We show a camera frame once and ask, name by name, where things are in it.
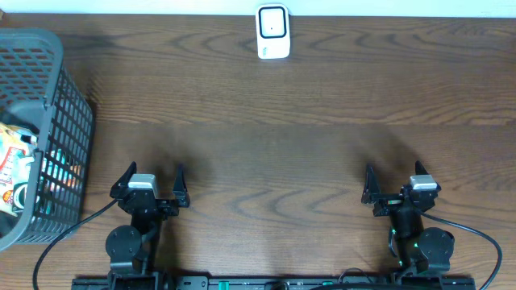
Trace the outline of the yellow snack bag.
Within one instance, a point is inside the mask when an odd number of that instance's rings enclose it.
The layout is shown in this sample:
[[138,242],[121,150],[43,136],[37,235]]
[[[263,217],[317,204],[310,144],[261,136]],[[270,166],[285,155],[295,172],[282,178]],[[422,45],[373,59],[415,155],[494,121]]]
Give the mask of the yellow snack bag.
[[38,137],[32,131],[1,124],[1,211],[17,217],[25,208]]

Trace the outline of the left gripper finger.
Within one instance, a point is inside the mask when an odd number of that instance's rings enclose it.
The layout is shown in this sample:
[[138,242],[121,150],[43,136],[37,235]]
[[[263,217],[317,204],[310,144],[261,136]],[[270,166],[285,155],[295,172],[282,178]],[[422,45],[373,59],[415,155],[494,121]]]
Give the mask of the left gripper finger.
[[185,182],[184,167],[181,164],[177,168],[176,179],[173,186],[173,195],[178,207],[188,208],[190,206],[189,193]]
[[133,161],[128,169],[121,175],[121,177],[112,185],[110,189],[111,198],[124,198],[129,189],[130,179],[137,172],[136,162]]

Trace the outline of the white barcode scanner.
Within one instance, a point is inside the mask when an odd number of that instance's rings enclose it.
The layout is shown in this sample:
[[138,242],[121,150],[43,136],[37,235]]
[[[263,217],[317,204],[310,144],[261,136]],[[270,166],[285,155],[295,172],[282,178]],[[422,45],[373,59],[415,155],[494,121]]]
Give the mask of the white barcode scanner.
[[256,11],[257,55],[262,60],[283,59],[291,48],[289,11],[280,3],[264,4]]

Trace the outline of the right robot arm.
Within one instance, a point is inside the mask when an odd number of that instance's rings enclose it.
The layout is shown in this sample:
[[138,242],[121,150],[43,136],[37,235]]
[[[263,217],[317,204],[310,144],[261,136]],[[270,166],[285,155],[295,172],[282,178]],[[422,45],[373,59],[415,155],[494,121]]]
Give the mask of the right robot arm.
[[383,193],[372,166],[365,169],[361,202],[373,206],[375,217],[389,217],[389,250],[401,263],[400,269],[391,275],[396,284],[416,277],[439,278],[450,270],[454,236],[438,227],[426,228],[422,223],[422,215],[435,206],[440,190],[419,161],[398,193]]

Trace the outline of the grey plastic mesh basket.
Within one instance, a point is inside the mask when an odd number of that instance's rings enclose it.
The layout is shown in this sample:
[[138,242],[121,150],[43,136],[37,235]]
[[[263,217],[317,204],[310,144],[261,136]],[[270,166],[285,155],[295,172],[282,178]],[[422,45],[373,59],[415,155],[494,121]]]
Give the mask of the grey plastic mesh basket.
[[[49,243],[81,215],[94,114],[64,64],[59,38],[43,29],[1,30],[1,123],[20,126],[38,137],[25,208],[17,217],[1,211],[1,248]],[[61,149],[81,165],[78,189],[51,193],[53,178],[43,173],[44,158]]]

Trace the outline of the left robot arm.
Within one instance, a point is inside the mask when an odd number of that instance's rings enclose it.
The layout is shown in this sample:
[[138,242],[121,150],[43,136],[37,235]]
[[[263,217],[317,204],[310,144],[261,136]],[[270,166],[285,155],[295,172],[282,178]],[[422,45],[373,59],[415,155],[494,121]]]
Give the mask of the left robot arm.
[[156,177],[139,174],[135,162],[111,187],[110,197],[131,215],[131,223],[115,228],[106,238],[106,253],[110,256],[109,289],[175,288],[174,278],[156,270],[154,262],[162,222],[177,216],[179,209],[190,204],[182,166],[177,169],[173,198],[159,198],[158,194]]

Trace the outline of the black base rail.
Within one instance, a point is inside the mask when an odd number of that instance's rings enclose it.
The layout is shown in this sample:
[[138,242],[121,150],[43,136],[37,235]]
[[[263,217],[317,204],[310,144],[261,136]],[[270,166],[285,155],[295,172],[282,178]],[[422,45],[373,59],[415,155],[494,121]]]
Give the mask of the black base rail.
[[411,286],[424,289],[466,289],[476,287],[471,278],[414,278],[405,277],[400,284],[393,284],[379,277],[365,277],[348,275],[343,278],[209,278],[206,276],[178,276],[165,278],[132,278],[132,279],[74,279],[71,283],[72,290],[109,290],[109,289],[164,289],[164,290],[265,290],[265,289],[289,289],[303,290],[324,286],[337,285],[350,288],[353,284],[382,284],[391,289],[399,289],[402,286]]

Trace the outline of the teal snack packet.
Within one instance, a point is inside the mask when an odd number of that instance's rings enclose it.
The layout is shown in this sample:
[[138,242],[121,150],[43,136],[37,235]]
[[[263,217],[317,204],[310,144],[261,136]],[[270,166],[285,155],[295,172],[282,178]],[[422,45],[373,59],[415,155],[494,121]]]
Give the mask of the teal snack packet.
[[81,176],[81,165],[61,149],[51,151],[50,159],[44,158],[43,166],[43,173],[54,179],[44,186],[51,193],[59,192],[63,186],[78,189],[77,178]]

